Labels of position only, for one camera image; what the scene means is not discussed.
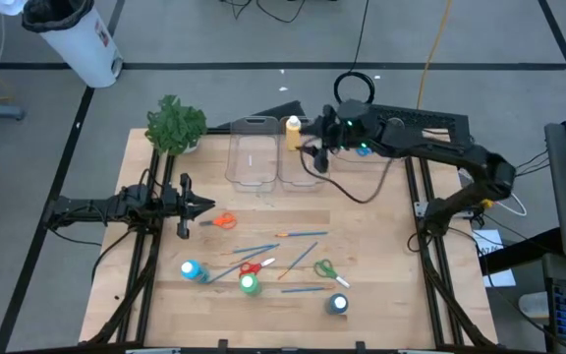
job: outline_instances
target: table leg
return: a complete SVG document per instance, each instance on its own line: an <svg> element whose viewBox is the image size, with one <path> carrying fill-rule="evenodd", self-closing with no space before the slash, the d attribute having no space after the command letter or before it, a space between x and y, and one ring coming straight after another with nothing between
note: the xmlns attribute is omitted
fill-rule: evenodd
<svg viewBox="0 0 566 354"><path fill-rule="evenodd" d="M481 256L481 273L482 275L497 273L513 266L538 260L546 253L563 255L560 227L542 232L530 240L521 241Z"/></svg>

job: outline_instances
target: gray floor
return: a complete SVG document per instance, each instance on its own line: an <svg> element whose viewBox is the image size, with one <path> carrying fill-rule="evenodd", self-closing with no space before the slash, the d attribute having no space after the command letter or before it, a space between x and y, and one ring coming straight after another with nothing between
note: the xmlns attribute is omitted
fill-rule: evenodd
<svg viewBox="0 0 566 354"><path fill-rule="evenodd" d="M104 21L116 0L96 1ZM281 17L298 3L261 1ZM549 0L566 38L566 1ZM424 62L444 3L370 0L361 62ZM252 4L239 21L215 0L127 0L115 41L127 62L348 62L357 45L362 1L309 0L291 25L275 22ZM48 63L61 58L19 18L7 19L5 62ZM536 0L456 0L436 62L564 63ZM62 191L76 198L108 196L115 188L127 133L144 127L145 112L166 93L201 107L208 125L235 120L298 99L309 116L335 103L333 80L341 70L125 71L112 88L94 93ZM367 70L376 102L413 107L420 71ZM25 121L0 121L0 324L26 257L85 85L75 73L1 70L16 89ZM543 125L566 120L566 71L432 71L423 108L470 117L477 141L523 162L544 150ZM343 95L364 97L357 82ZM516 183L530 211L520 218L494 209L493 217L526 235L557 225L551 180L542 171ZM99 241L103 229L72 226L63 232ZM505 240L517 236L501 231ZM47 237L9 350L74 345L98 250ZM517 299L543 289L538 265L515 269L518 285L503 290ZM490 293L500 341L513 348L544 348L542 335Z"/></svg>

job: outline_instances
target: potted plant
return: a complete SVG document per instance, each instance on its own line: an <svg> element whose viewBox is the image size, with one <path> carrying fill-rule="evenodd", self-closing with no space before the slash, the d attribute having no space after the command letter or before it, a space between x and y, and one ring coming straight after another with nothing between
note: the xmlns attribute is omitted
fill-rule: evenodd
<svg viewBox="0 0 566 354"><path fill-rule="evenodd" d="M166 94L158 106L158 112L147 112L147 139L160 153L177 155L194 151L200 136L206 134L204 113L181 105L181 100L172 94Z"/></svg>

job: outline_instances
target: paper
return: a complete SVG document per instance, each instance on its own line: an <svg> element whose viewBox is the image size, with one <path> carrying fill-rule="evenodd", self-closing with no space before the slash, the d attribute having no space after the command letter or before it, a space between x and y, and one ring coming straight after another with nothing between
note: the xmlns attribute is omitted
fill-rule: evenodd
<svg viewBox="0 0 566 354"><path fill-rule="evenodd" d="M480 247L480 250L483 254L486 255L490 252L503 249L503 246L492 244L484 240L482 237L478 236L479 234L496 244L501 243L501 237L499 236L498 230L474 230L473 237L478 242L478 246ZM492 278L492 283L494 284L495 287L506 287L506 286L517 285L517 283L515 282L515 276L512 274L511 269L503 270L495 274L491 274L490 277ZM490 287L488 276L485 276L483 278L483 283L486 287Z"/></svg>

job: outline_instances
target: mustard bottle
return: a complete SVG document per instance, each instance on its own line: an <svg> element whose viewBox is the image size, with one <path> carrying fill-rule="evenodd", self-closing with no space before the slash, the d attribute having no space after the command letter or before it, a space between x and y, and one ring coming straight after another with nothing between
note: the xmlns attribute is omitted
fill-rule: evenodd
<svg viewBox="0 0 566 354"><path fill-rule="evenodd" d="M287 150L294 151L301 145L301 120L297 116L290 116L285 123L285 142Z"/></svg>

